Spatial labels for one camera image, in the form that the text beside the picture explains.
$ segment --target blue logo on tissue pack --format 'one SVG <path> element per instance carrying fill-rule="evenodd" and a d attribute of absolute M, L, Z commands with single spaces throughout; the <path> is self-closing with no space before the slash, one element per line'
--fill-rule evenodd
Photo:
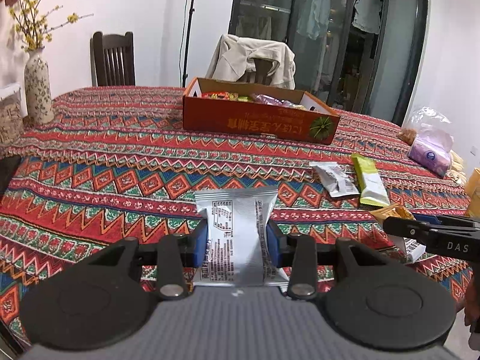
<path fill-rule="evenodd" d="M 427 160 L 435 161 L 435 153 L 432 151 L 427 151 L 426 155 Z"/>

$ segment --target table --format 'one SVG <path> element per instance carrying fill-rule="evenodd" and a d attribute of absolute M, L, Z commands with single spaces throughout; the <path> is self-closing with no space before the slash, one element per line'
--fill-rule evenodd
<path fill-rule="evenodd" d="M 272 218 L 284 233 L 351 237 L 398 259 L 358 199 L 332 200 L 310 161 L 337 161 L 356 178 L 350 154 L 373 158 L 392 202 L 413 212 L 460 215 L 469 204 L 452 180 L 407 158 L 397 126 L 365 115 L 340 111 L 333 143 L 322 146 L 183 131 L 180 88 L 84 88 L 54 108 L 51 123 L 7 149 L 23 160 L 0 207 L 0 317 L 24 341 L 18 309 L 30 286 L 122 237 L 188 233 L 199 220 L 195 190 L 278 186 Z M 462 300 L 465 262 L 426 254 L 411 265 Z M 321 291 L 334 285 L 331 267 L 319 266 L 318 276 Z M 145 289 L 154 277 L 144 270 Z"/>

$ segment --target vase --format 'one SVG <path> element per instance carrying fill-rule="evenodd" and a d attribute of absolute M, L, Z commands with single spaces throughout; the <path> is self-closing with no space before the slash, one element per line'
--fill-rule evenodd
<path fill-rule="evenodd" d="M 49 65 L 43 59 L 43 49 L 28 51 L 25 66 L 25 96 L 28 116 L 33 124 L 40 125 L 53 120 L 52 96 L 50 94 Z"/>

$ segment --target green snack package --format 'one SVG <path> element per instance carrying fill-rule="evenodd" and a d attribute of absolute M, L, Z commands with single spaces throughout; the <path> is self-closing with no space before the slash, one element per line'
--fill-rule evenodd
<path fill-rule="evenodd" d="M 353 166 L 357 172 L 361 194 L 360 203 L 371 206 L 388 207 L 390 200 L 382 179 L 375 167 L 375 162 L 358 153 L 351 155 Z"/>

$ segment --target metal screw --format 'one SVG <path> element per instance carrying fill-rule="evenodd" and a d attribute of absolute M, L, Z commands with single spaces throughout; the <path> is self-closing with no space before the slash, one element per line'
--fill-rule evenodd
<path fill-rule="evenodd" d="M 183 288 L 178 284 L 165 284 L 162 286 L 162 288 L 160 288 L 160 293 L 163 296 L 174 298 L 183 293 Z"/>
<path fill-rule="evenodd" d="M 292 292 L 298 297 L 306 297 L 313 294 L 315 292 L 315 288 L 313 288 L 310 284 L 294 284 L 292 286 Z"/>

